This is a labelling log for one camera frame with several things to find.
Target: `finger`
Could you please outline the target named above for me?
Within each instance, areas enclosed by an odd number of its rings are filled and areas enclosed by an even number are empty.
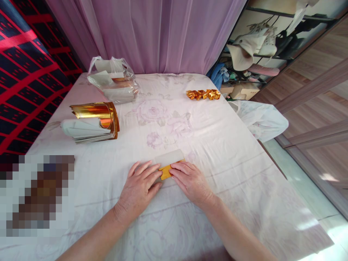
[[[192,170],[196,170],[196,167],[195,167],[192,163],[190,163],[190,162],[181,161],[180,163],[185,164],[186,166],[188,166],[188,167],[189,167],[190,169],[192,169]]]
[[[178,169],[184,172],[186,175],[190,175],[192,172],[192,169],[190,169],[188,166],[183,164],[182,162],[179,163],[173,163],[170,165],[173,169]]]
[[[178,184],[179,188],[181,188],[181,190],[186,194],[187,193],[187,189],[186,186],[184,185],[184,183],[182,183],[178,178],[176,178],[175,176],[172,176],[173,180],[175,180],[176,184]]]
[[[140,161],[137,161],[136,163],[133,164],[133,166],[130,168],[129,172],[128,172],[128,177],[133,176],[135,169],[137,168],[137,166],[139,166]]]
[[[147,178],[146,178],[146,183],[148,185],[148,187],[151,187],[152,184],[160,177],[162,176],[163,171],[156,171],[152,174],[150,174]]]
[[[178,178],[184,185],[188,182],[188,176],[180,170],[170,169],[169,173]]]
[[[156,165],[153,165],[149,168],[147,168],[146,170],[144,170],[141,174],[141,176],[143,178],[147,178],[151,173],[153,173],[154,171],[158,170],[158,168],[160,167],[161,164],[156,164]]]
[[[153,185],[152,188],[149,189],[148,196],[150,197],[150,200],[153,199],[153,197],[157,194],[157,192],[160,190],[162,185],[163,184],[159,182]]]
[[[150,166],[152,163],[152,161],[148,161],[146,163],[144,163],[143,165],[141,165],[136,171],[135,171],[135,176],[140,175],[144,170],[146,170],[148,168],[148,166]]]

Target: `floral tablecloth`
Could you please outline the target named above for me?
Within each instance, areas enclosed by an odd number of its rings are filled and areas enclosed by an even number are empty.
[[[118,200],[127,172],[181,149],[214,190],[279,260],[298,260],[332,241],[224,98],[190,100],[186,90],[215,89],[199,74],[137,75],[141,94],[117,104],[117,140],[76,145],[59,123],[69,105],[105,99],[82,74],[39,135],[29,155],[75,155],[75,221],[51,245],[8,245],[4,260],[54,260]],[[228,260],[204,213],[172,179],[126,231],[107,260]]]

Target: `sheer curtain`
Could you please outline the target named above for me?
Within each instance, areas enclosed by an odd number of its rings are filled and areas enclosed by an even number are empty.
[[[137,74],[206,74],[246,0],[46,0],[88,68],[124,57]]]

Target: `white plastic bag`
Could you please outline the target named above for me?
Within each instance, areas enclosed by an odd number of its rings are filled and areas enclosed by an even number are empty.
[[[228,103],[254,137],[261,142],[275,138],[289,126],[288,120],[271,104],[244,100]]]
[[[114,103],[134,101],[139,92],[134,72],[124,58],[103,60],[100,56],[93,57],[87,79]]]

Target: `gold paper ingot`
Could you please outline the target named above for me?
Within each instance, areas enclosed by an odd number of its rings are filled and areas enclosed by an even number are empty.
[[[195,98],[196,100],[199,100],[200,98],[202,98],[202,90],[201,91],[195,91]]]
[[[215,93],[215,100],[219,100],[220,99],[220,93],[218,90],[213,90],[213,92]]]
[[[120,123],[117,117],[115,106],[112,102],[99,102],[80,105],[71,105],[72,113],[76,118],[99,118],[101,125],[105,129],[109,129],[117,139],[117,132],[120,131]]]
[[[195,98],[195,92],[194,91],[186,91],[187,97],[189,97],[191,100]]]
[[[206,91],[204,91],[204,90],[200,90],[199,92],[201,92],[201,93],[202,93],[202,98],[203,98],[203,100],[205,100],[205,99],[208,97],[208,94],[207,94],[207,92],[206,92]]]
[[[207,89],[207,94],[208,94],[209,100],[215,99],[215,93],[212,90]]]
[[[172,167],[170,165],[159,169],[159,171],[163,171],[163,174],[161,176],[161,180],[165,180],[166,178],[170,178],[172,176],[172,174],[169,173],[170,169],[172,169]]]

